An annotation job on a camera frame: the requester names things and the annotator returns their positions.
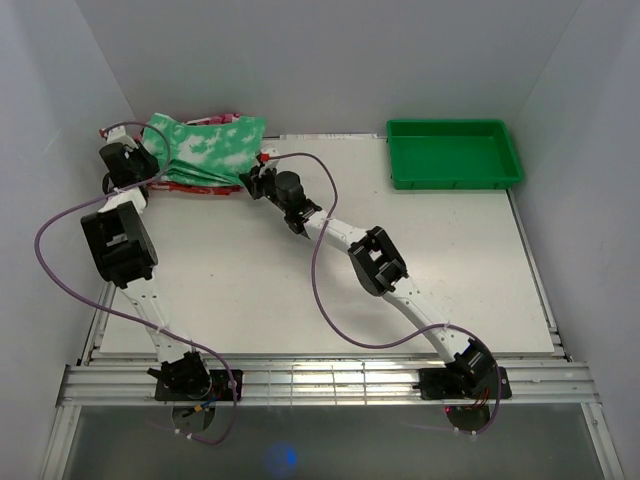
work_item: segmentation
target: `green tray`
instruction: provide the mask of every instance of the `green tray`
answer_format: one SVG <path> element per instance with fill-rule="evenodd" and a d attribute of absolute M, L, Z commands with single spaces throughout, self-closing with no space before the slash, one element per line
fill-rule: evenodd
<path fill-rule="evenodd" d="M 500 120 L 389 120 L 387 135 L 398 190 L 497 190 L 523 177 Z"/>

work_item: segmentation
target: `green and white cloth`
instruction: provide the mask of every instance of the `green and white cloth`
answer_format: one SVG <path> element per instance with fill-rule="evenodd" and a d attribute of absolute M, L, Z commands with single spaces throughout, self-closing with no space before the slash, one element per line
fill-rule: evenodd
<path fill-rule="evenodd" d="M 148 123 L 171 145 L 171 163 L 162 180 L 199 187 L 242 186 L 238 175 L 253 166 L 266 126 L 264 118 L 244 116 L 222 125 L 186 125 L 160 113 Z M 160 135 L 146 128 L 142 144 L 162 170 L 167 151 Z"/>

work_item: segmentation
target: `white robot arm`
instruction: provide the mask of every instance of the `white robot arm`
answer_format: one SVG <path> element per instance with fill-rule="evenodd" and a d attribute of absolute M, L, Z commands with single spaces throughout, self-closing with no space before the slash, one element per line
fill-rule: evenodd
<path fill-rule="evenodd" d="M 100 155 L 116 189 L 133 185 L 158 172 L 157 160 L 126 135 L 124 128 L 109 133 Z M 211 378 L 200 354 L 160 333 L 160 330 L 170 331 L 190 338 L 162 305 L 154 278 L 157 255 L 140 219 L 147 199 L 147 191 L 143 188 L 117 193 L 100 210 L 82 218 L 82 229 L 102 278 L 115 284 L 140 318 L 156 326 L 148 327 L 147 332 L 161 368 L 149 369 L 148 373 L 174 394 L 201 398 L 209 392 Z"/>
<path fill-rule="evenodd" d="M 317 240 L 328 213 L 305 196 L 297 174 L 276 171 L 278 157 L 265 157 L 261 155 L 263 163 L 240 176 L 249 194 L 254 200 L 266 197 L 282 210 L 294 233 Z M 358 281 L 367 292 L 396 307 L 416 328 L 444 325 L 428 330 L 424 336 L 444 361 L 447 381 L 454 383 L 460 393 L 467 395 L 486 385 L 495 366 L 490 352 L 475 338 L 447 328 L 447 320 L 421 294 L 384 229 L 364 230 L 329 218 L 324 239 L 349 256 Z"/>

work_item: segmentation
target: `purple cable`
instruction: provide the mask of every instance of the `purple cable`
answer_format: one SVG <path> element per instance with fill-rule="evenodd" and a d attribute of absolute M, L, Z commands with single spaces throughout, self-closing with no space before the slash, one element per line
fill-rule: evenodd
<path fill-rule="evenodd" d="M 338 328 L 338 326 L 329 317 L 329 314 L 325 310 L 324 305 L 322 304 L 322 301 L 320 300 L 320 294 L 318 293 L 318 282 L 317 282 L 317 279 L 316 279 L 316 265 L 317 265 L 317 260 L 318 260 L 318 253 L 320 252 L 320 245 L 322 244 L 322 240 L 324 238 L 324 234 L 325 234 L 325 232 L 327 230 L 327 226 L 329 225 L 329 220 L 331 219 L 331 216 L 333 215 L 333 212 L 335 211 L 336 207 L 338 206 L 338 188 L 336 187 L 336 182 L 334 181 L 333 176 L 331 175 L 331 172 L 329 172 L 329 169 L 324 164 L 324 162 L 322 160 L 320 160 L 318 157 L 316 157 L 315 155 L 311 154 L 311 153 L 305 153 L 305 152 L 287 153 L 285 155 L 278 155 L 278 156 L 270 157 L 270 160 L 281 160 L 281 159 L 284 159 L 284 158 L 299 157 L 299 156 L 301 156 L 301 157 L 309 157 L 309 158 L 315 160 L 316 162 L 318 162 L 318 164 L 322 167 L 322 169 L 327 174 L 327 178 L 329 179 L 329 182 L 331 183 L 331 188 L 333 189 L 333 204 L 331 205 L 331 208 L 329 208 L 329 211 L 327 212 L 327 219 L 325 220 L 324 224 L 322 225 L 322 228 L 320 229 L 320 234 L 318 235 L 318 240 L 316 241 L 315 247 L 313 249 L 313 255 L 311 257 L 311 288 L 313 289 L 313 297 L 314 297 L 314 299 L 316 301 L 316 305 L 318 306 L 318 310 L 320 310 L 320 313 L 322 314 L 322 316 L 324 317 L 326 322 L 329 324 L 329 326 L 333 329 L 333 331 L 336 332 L 343 340 L 346 340 L 347 342 L 349 342 L 352 345 L 355 345 L 357 347 L 367 348 L 367 349 L 371 349 L 371 350 L 383 350 L 383 349 L 386 349 L 386 348 L 397 347 L 398 345 L 402 345 L 403 343 L 408 342 L 409 340 L 417 337 L 418 335 L 423 335 L 424 333 L 428 332 L 429 330 L 433 330 L 433 329 L 436 329 L 436 328 L 450 328 L 452 330 L 456 330 L 458 332 L 464 333 L 465 335 L 468 335 L 471 338 L 474 338 L 480 344 L 480 346 L 484 347 L 487 350 L 487 352 L 489 352 L 489 355 L 491 355 L 491 357 L 493 358 L 493 355 L 491 354 L 491 352 L 489 351 L 489 349 L 487 348 L 485 343 L 482 340 L 480 340 L 477 337 L 477 335 L 474 335 L 473 333 L 471 333 L 466 328 L 462 328 L 462 327 L 459 327 L 459 326 L 453 325 L 453 324 L 434 323 L 434 324 L 431 324 L 431 325 L 427 325 L 427 326 L 424 326 L 424 327 L 416 330 L 412 334 L 407 335 L 404 338 L 401 338 L 400 340 L 396 340 L 395 342 L 385 343 L 383 345 L 372 345 L 372 344 L 368 344 L 368 343 L 359 342 L 359 341 L 354 340 L 353 338 L 349 337 L 347 334 L 345 334 L 344 332 L 342 332 Z M 498 410 L 499 410 L 499 407 L 500 407 L 500 397 L 502 396 L 502 378 L 500 376 L 500 368 L 498 367 L 497 362 L 495 363 L 495 368 L 496 368 L 496 377 L 497 377 L 497 381 L 498 381 L 495 407 L 493 409 L 493 413 L 491 415 L 491 418 L 489 419 L 489 421 L 487 422 L 487 424 L 484 427 L 482 427 L 481 429 L 479 429 L 476 432 L 477 434 L 485 432 L 493 424 L 493 422 L 495 421 L 496 416 L 498 415 Z M 423 426 L 423 425 L 411 425 L 411 426 L 412 427 L 416 427 L 416 428 L 425 428 L 425 429 L 433 429 L 433 430 L 439 429 L 438 427 L 427 427 L 427 426 Z"/>
<path fill-rule="evenodd" d="M 116 124 L 111 125 L 108 128 L 105 128 L 103 130 L 103 132 L 106 134 L 107 132 L 113 130 L 114 128 L 118 128 L 118 127 L 124 127 L 127 125 L 137 125 L 143 128 L 150 128 L 151 130 L 155 131 L 158 135 L 160 135 L 160 137 L 162 138 L 162 140 L 164 141 L 166 147 L 167 147 L 167 161 L 164 165 L 164 167 L 162 168 L 162 170 L 160 171 L 160 173 L 158 173 L 158 175 L 156 175 L 153 178 L 147 179 L 147 180 L 143 180 L 141 182 L 135 183 L 133 185 L 128 186 L 127 188 L 121 189 L 121 190 L 117 190 L 117 191 L 113 191 L 111 193 L 107 193 L 105 195 L 100 195 L 99 197 L 94 198 L 93 200 L 88 200 L 84 203 L 81 203 L 80 205 L 76 205 L 75 207 L 71 207 L 63 212 L 58 213 L 57 215 L 54 215 L 53 217 L 51 217 L 49 220 L 47 220 L 38 230 L 38 232 L 36 233 L 36 238 L 34 240 L 33 243 L 33 248 L 35 250 L 36 253 L 36 258 L 38 259 L 38 263 L 40 263 L 40 266 L 42 267 L 42 269 L 45 271 L 45 273 L 49 276 L 49 278 L 51 280 L 53 280 L 53 282 L 58 285 L 58 287 L 60 287 L 62 290 L 64 290 L 67 294 L 69 294 L 70 296 L 72 296 L 73 298 L 75 298 L 76 300 L 78 300 L 81 303 L 84 303 L 85 305 L 89 305 L 90 307 L 96 308 L 98 310 L 102 310 L 103 312 L 106 312 L 110 315 L 116 315 L 118 317 L 122 317 L 126 320 L 130 320 L 132 322 L 138 323 L 140 325 L 144 325 L 145 327 L 151 328 L 153 330 L 157 329 L 157 325 L 154 325 L 151 322 L 148 322 L 142 318 L 139 317 L 135 317 L 133 315 L 129 315 L 128 313 L 124 313 L 124 312 L 118 312 L 117 310 L 113 310 L 112 308 L 109 307 L 105 307 L 104 305 L 100 305 L 99 303 L 84 297 L 83 295 L 77 293 L 76 291 L 72 290 L 71 287 L 69 287 L 67 284 L 65 284 L 60 278 L 58 278 L 58 276 L 51 270 L 51 268 L 49 267 L 49 265 L 47 264 L 47 262 L 44 260 L 44 257 L 42 256 L 42 250 L 40 248 L 40 243 L 41 243 L 41 239 L 42 239 L 42 235 L 44 234 L 44 232 L 47 230 L 47 228 L 49 228 L 53 223 L 57 222 L 58 220 L 60 220 L 63 217 L 66 217 L 67 215 L 73 213 L 73 212 L 77 212 L 80 209 L 83 209 L 85 207 L 88 207 L 89 205 L 93 205 L 94 203 L 98 203 L 100 201 L 104 201 L 107 200 L 110 197 L 113 197 L 114 195 L 117 195 L 118 193 L 122 193 L 124 191 L 127 190 L 131 190 L 133 188 L 138 188 L 138 187 L 142 187 L 144 185 L 147 185 L 151 182 L 154 182 L 156 180 L 159 180 L 160 177 L 162 177 L 162 175 L 164 175 L 164 173 L 167 171 L 167 169 L 169 168 L 169 162 L 171 161 L 171 145 L 169 145 L 169 140 L 167 139 L 167 137 L 160 131 L 158 130 L 156 127 L 154 127 L 153 125 L 149 125 L 148 123 L 144 123 L 144 122 L 136 122 L 136 121 L 128 121 L 128 122 L 119 122 Z M 173 332 L 170 332 L 169 330 L 165 330 L 163 328 L 159 329 L 158 332 L 162 333 L 163 335 L 166 335 L 169 338 L 172 338 L 178 342 L 184 343 L 186 345 L 189 345 L 193 348 L 198 348 L 200 350 L 203 350 L 205 352 L 207 352 L 208 354 L 212 355 L 213 357 L 215 357 L 224 367 L 224 369 L 227 371 L 227 375 L 229 376 L 229 380 L 231 381 L 232 384 L 235 384 L 235 379 L 233 378 L 233 374 L 231 373 L 231 367 L 229 367 L 229 364 L 227 363 L 227 361 L 222 357 L 222 355 L 220 355 L 219 353 L 211 350 L 209 347 L 206 347 L 200 343 L 196 343 L 192 340 L 189 340 L 187 338 L 183 338 L 180 335 L 176 335 Z M 210 440 L 208 438 L 205 437 L 197 437 L 195 435 L 192 436 L 192 438 L 194 438 L 195 440 L 198 440 L 200 442 L 203 443 L 207 443 L 210 445 L 218 445 L 220 443 L 222 443 L 231 433 L 231 429 L 233 428 L 233 425 L 236 421 L 236 416 L 238 414 L 238 398 L 237 398 L 237 394 L 236 394 L 236 389 L 232 388 L 231 389 L 231 394 L 233 396 L 233 416 L 231 417 L 231 421 L 229 422 L 229 425 L 227 426 L 226 430 L 222 433 L 222 435 L 216 439 L 216 440 Z"/>

